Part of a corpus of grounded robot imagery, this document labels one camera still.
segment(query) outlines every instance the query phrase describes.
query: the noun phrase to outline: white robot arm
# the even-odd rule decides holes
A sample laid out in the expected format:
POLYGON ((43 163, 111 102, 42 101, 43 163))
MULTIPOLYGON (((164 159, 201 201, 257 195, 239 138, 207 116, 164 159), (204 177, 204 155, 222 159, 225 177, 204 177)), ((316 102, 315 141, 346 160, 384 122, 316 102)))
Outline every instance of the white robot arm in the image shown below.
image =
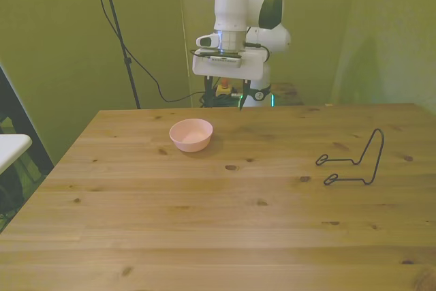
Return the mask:
POLYGON ((283 0, 215 0, 215 32, 198 38, 200 49, 193 53, 194 74, 205 76, 206 105, 213 96, 213 76, 245 81, 241 107, 247 98, 246 106, 270 104, 266 62, 272 52, 290 45, 282 15, 283 0))

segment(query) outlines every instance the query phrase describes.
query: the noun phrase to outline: white table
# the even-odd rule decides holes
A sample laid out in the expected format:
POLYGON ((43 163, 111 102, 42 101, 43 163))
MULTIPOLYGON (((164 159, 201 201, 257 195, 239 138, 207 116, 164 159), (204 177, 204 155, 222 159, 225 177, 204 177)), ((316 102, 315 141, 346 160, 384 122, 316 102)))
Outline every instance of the white table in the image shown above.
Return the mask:
POLYGON ((24 134, 0 134, 0 174, 31 145, 32 140, 24 134))

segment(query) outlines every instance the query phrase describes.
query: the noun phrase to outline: black wire stand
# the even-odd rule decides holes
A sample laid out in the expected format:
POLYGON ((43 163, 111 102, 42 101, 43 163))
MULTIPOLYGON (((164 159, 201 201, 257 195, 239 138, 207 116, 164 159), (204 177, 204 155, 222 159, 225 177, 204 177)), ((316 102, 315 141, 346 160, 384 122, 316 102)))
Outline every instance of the black wire stand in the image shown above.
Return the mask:
POLYGON ((383 153, 383 148, 384 148, 384 133, 381 129, 375 129, 373 134, 371 135, 371 138, 368 141, 367 146, 365 147, 365 150, 363 151, 362 156, 360 156, 360 159, 358 162, 355 162, 353 159, 347 158, 347 159, 329 159, 329 156, 327 154, 322 155, 317 161, 316 161, 316 165, 317 166, 322 166, 324 165, 326 162, 351 162, 353 163, 353 165, 357 166, 360 165, 367 153, 367 150, 369 148, 369 146, 371 145, 374 136, 376 135, 376 133, 379 132, 381 137, 381 145, 380 145, 380 150, 379 150, 379 156, 377 158, 377 163, 375 165, 375 169, 374 169, 374 174, 372 179, 367 182, 365 179, 340 179, 339 175, 337 173, 331 174, 325 181, 324 184, 325 185, 332 185, 334 182, 337 181, 362 181, 365 185, 371 185, 373 184, 375 177, 377 176, 377 171, 379 169, 379 164, 380 164, 380 159, 382 158, 382 153, 383 153))

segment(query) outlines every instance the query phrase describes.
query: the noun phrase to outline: small yellow object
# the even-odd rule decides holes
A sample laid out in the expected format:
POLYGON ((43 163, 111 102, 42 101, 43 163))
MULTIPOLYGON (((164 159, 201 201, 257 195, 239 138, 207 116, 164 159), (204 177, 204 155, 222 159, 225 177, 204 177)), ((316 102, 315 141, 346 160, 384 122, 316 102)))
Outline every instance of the small yellow object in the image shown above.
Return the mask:
POLYGON ((232 93, 232 85, 229 85, 229 80, 223 78, 221 84, 217 87, 217 97, 219 95, 229 95, 232 93))

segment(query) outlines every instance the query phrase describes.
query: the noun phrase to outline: wooden table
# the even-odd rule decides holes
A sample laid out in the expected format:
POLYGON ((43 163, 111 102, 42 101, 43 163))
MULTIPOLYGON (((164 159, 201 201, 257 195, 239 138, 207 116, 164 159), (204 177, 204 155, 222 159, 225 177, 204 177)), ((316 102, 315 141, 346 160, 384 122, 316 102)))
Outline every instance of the wooden table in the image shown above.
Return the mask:
POLYGON ((435 264, 436 117, 414 105, 100 112, 0 236, 2 291, 402 291, 435 264), (185 154, 168 130, 191 117, 215 135, 185 154), (375 183, 325 187, 371 177, 378 144, 314 163, 375 127, 375 183))

